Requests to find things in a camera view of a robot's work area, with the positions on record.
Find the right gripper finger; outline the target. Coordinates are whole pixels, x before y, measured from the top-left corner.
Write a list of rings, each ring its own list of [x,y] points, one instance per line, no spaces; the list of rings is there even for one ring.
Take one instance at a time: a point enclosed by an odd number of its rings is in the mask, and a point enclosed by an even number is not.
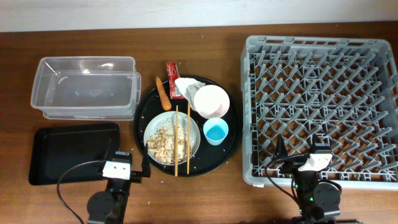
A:
[[[283,136],[281,134],[278,134],[277,136],[277,144],[275,147],[275,152],[274,155],[272,157],[272,160],[278,160],[278,159],[284,159],[288,156],[287,154],[287,150],[285,148],[285,144],[284,144],[284,139]]]
[[[316,135],[312,135],[312,145],[310,146],[310,152],[329,152],[330,147],[327,143],[324,143]]]

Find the peanuts and rice scraps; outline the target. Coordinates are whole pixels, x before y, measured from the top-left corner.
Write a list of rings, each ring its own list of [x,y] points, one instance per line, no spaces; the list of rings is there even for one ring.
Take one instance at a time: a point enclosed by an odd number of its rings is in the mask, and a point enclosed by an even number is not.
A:
[[[174,140],[175,122],[167,121],[156,126],[150,132],[148,144],[149,152],[153,153],[153,158],[166,165],[174,165]],[[178,124],[178,163],[187,160],[187,125]]]

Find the grey plate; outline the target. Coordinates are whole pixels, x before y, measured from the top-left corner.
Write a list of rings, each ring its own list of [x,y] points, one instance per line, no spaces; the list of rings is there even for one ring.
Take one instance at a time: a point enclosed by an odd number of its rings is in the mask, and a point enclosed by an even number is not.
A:
[[[180,165],[193,158],[200,141],[196,122],[187,114],[175,111],[156,116],[144,132],[150,158],[164,166]]]

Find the wooden chopstick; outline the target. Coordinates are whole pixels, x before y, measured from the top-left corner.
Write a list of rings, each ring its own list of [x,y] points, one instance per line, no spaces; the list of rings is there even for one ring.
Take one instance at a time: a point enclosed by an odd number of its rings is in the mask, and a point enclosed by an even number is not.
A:
[[[178,177],[178,105],[175,110],[175,140],[174,140],[174,176]]]
[[[187,108],[187,175],[190,173],[190,103]]]

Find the blue cup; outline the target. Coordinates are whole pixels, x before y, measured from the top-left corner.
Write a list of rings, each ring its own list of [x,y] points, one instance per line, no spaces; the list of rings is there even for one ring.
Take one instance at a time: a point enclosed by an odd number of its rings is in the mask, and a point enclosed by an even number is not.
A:
[[[204,123],[203,132],[209,144],[218,146],[228,135],[229,127],[221,118],[210,118]]]

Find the orange carrot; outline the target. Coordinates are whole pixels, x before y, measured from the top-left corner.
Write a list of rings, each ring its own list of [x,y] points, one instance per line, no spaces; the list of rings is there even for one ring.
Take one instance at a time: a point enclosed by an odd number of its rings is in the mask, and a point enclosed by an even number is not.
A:
[[[164,86],[163,86],[162,81],[161,81],[161,79],[159,77],[155,78],[155,84],[156,84],[156,87],[157,87],[157,91],[158,91],[158,94],[159,94],[159,98],[160,98],[160,102],[161,102],[162,108],[165,111],[171,110],[172,109],[171,102],[170,102],[170,100],[169,100],[169,98],[168,98],[168,96],[167,96],[167,94],[166,94],[166,92],[164,90]]]

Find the white tissue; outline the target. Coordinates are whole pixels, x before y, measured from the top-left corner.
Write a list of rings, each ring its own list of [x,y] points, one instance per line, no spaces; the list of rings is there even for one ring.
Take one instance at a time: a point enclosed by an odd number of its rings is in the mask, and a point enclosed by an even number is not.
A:
[[[205,86],[205,83],[199,82],[194,78],[177,78],[175,80],[176,87],[180,94],[188,101],[193,111],[196,111],[194,106],[194,97],[197,91]]]

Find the red snack wrapper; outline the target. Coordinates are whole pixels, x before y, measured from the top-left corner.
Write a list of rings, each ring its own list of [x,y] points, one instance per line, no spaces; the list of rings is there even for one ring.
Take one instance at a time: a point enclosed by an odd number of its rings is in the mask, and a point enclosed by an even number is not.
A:
[[[170,90],[170,98],[174,100],[182,100],[184,99],[183,95],[179,92],[175,81],[180,77],[178,73],[178,68],[175,62],[167,62],[167,73],[169,77],[169,90]]]

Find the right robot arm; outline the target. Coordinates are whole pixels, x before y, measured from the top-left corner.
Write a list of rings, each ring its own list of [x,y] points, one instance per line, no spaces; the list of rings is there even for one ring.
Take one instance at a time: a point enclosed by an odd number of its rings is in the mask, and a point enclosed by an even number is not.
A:
[[[317,135],[306,153],[288,155],[282,135],[278,135],[271,162],[280,164],[283,174],[292,175],[289,194],[298,205],[300,216],[292,223],[335,223],[340,214],[341,185],[321,180],[318,174],[331,162],[332,151]]]

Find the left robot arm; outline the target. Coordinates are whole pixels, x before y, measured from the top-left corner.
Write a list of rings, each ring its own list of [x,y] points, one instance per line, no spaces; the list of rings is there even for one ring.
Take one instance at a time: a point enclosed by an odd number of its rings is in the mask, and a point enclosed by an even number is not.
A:
[[[151,175],[148,147],[144,148],[141,171],[133,171],[132,154],[116,151],[103,161],[100,174],[107,180],[106,189],[92,195],[87,203],[89,224],[122,223],[132,184],[140,184]]]

